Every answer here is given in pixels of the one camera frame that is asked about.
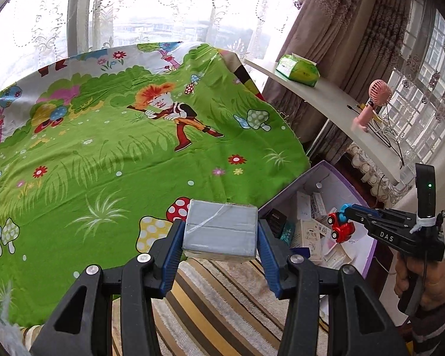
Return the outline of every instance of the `cartoon bedsheet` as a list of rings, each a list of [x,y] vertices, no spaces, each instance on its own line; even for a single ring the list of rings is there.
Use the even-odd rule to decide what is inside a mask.
[[[86,265],[147,252],[191,198],[261,206],[309,168],[223,56],[197,42],[103,49],[0,92],[0,302],[12,294],[12,322],[43,323]]]

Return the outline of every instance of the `striped carpet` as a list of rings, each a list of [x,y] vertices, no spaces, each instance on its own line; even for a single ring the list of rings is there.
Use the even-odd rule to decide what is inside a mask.
[[[287,307],[268,289],[258,260],[188,259],[180,264],[166,298],[153,300],[164,356],[275,356]],[[40,329],[23,330],[28,349]],[[318,356],[326,356],[327,342],[320,329]],[[112,345],[114,356],[122,356],[119,299],[113,303]]]

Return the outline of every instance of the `green tissue package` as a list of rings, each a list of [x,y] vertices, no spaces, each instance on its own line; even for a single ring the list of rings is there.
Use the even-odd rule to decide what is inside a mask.
[[[314,87],[320,77],[314,62],[294,54],[282,56],[276,70],[288,79],[310,87]]]

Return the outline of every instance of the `white string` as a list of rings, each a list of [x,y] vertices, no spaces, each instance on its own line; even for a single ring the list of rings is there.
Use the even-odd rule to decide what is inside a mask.
[[[394,275],[394,274],[397,274],[396,271],[394,271],[394,272],[389,272],[389,271],[384,267],[384,265],[382,265],[382,264],[380,263],[380,261],[377,259],[377,257],[373,257],[373,258],[377,261],[377,263],[379,264],[379,266],[380,266],[381,268],[383,268],[383,269],[387,272],[388,275],[392,276],[392,275]]]
[[[437,217],[431,217],[431,218],[419,218],[417,215],[417,221],[415,222],[414,227],[411,229],[410,233],[416,233],[423,227],[430,227],[435,226],[435,223],[437,222]]]

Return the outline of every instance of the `sheer curtain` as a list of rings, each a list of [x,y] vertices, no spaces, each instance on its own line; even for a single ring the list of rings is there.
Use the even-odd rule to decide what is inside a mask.
[[[10,0],[0,12],[0,90],[66,58],[68,0]]]
[[[91,0],[88,49],[196,40],[275,58],[297,13],[294,0]]]
[[[68,56],[141,42],[197,40],[275,59],[300,1],[10,0],[0,12],[0,90]]]

